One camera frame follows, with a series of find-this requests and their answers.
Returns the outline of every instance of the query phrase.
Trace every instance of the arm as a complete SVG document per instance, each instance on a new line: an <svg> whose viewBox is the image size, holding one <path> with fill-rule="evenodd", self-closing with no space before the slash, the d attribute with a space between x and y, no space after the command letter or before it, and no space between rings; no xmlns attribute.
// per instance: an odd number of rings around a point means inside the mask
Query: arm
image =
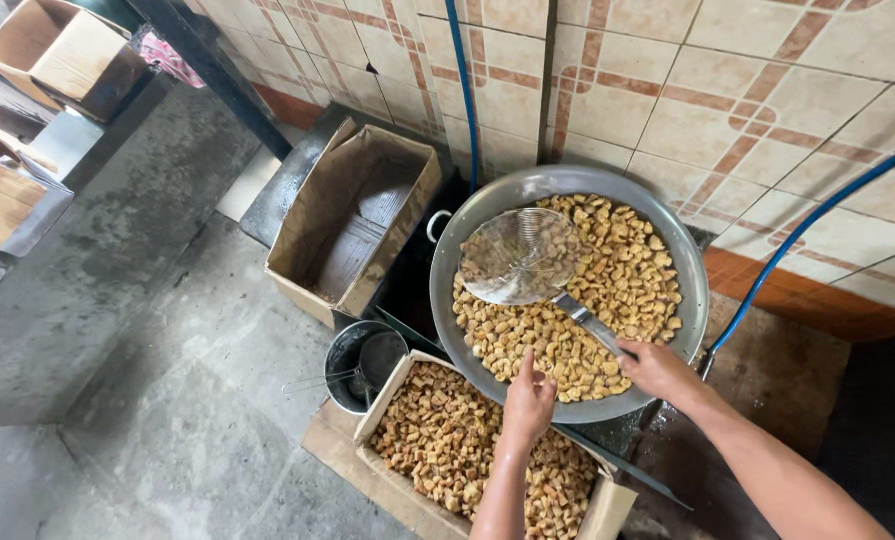
<svg viewBox="0 0 895 540"><path fill-rule="evenodd" d="M534 351L524 352L520 372L508 386L504 425L494 447L488 485L470 530L471 540L524 538L525 474L531 448L547 431L554 415L558 383L534 371Z"/></svg>
<svg viewBox="0 0 895 540"><path fill-rule="evenodd" d="M741 416L669 349L618 344L640 359L621 359L633 382L694 421L781 538L891 538L840 486Z"/></svg>

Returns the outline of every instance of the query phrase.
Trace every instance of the wok handle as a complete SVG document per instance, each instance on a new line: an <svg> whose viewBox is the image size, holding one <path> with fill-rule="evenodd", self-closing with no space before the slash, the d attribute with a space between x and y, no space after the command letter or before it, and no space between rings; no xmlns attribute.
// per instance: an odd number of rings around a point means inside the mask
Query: wok handle
<svg viewBox="0 0 895 540"><path fill-rule="evenodd" d="M617 334L614 333L608 325L598 319L589 309L571 298L569 294L561 292L561 294L554 297L551 302L556 304L558 308L567 312L567 315L569 315L575 323L586 330L588 334L600 341L601 345L608 351L611 351L616 357L631 357L636 362L640 362L640 358L637 357L637 354L634 354L629 350L621 349L620 346L617 345Z"/></svg>
<svg viewBox="0 0 895 540"><path fill-rule="evenodd" d="M427 220L427 239L430 240L432 244L438 243L438 240L434 238L434 223L443 215L450 217L454 215L454 213L450 210L438 210Z"/></svg>

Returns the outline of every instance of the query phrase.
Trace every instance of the metal bucket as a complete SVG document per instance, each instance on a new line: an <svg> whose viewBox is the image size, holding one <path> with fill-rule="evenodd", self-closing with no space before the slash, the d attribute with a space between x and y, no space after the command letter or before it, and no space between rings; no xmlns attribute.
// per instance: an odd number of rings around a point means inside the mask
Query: metal bucket
<svg viewBox="0 0 895 540"><path fill-rule="evenodd" d="M438 336L451 360L472 385L499 403L507 396L507 384L499 382L464 343L464 331L455 324L453 282L461 258L460 243L481 224L511 209L522 208L538 199L571 193L597 193L619 205L628 205L654 225L667 244L682 301L677 316L683 327L668 345L682 359L690 361L704 338L707 325L707 275L701 251L681 221L663 203L640 185L601 169L583 166L546 165L497 179L475 193L451 217L438 240L431 265L431 308ZM636 411L650 403L650 396L633 386L627 392L603 399L558 402L554 422L585 423L607 420Z"/></svg>
<svg viewBox="0 0 895 540"><path fill-rule="evenodd" d="M361 361L361 350L370 338L391 333L399 338L396 350L390 357L376 358L365 362L379 362L390 365L391 371L400 357L408 351L407 342L392 327L377 321L360 321L354 323L337 334L327 350L324 358L324 378L328 380L327 393L341 409L353 414L365 414L369 404L377 397L377 390L364 384L362 377L338 378L358 367Z"/></svg>

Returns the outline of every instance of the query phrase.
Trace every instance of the fried snack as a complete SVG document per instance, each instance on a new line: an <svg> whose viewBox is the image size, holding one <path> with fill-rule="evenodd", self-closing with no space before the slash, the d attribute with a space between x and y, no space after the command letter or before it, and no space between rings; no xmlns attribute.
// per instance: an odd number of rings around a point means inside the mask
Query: fried snack
<svg viewBox="0 0 895 540"><path fill-rule="evenodd" d="M622 338L663 344L674 337L681 293L670 252L654 226L629 206L612 208L599 195L574 194L537 201L577 228L581 255L566 290ZM454 313L465 343L498 381L520 370L524 348L535 369L558 381L558 400L586 401L620 394L631 379L616 358L549 300L497 305L475 298L454 276Z"/></svg>
<svg viewBox="0 0 895 540"><path fill-rule="evenodd" d="M417 362L381 418L370 446L414 490L473 521L500 437L502 408L464 378ZM549 429L525 471L526 538L577 535L597 476L594 459Z"/></svg>

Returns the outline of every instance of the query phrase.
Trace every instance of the black metal frame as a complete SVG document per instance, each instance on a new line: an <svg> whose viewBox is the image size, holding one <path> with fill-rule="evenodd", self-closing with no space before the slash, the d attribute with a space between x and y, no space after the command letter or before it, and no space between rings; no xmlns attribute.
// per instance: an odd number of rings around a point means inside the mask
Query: black metal frame
<svg viewBox="0 0 895 540"><path fill-rule="evenodd" d="M226 72L210 48L170 0L128 0L128 2L164 36L214 93L247 124L264 146L283 161L292 150L291 144L274 127L261 108L250 100L237 81Z"/></svg>

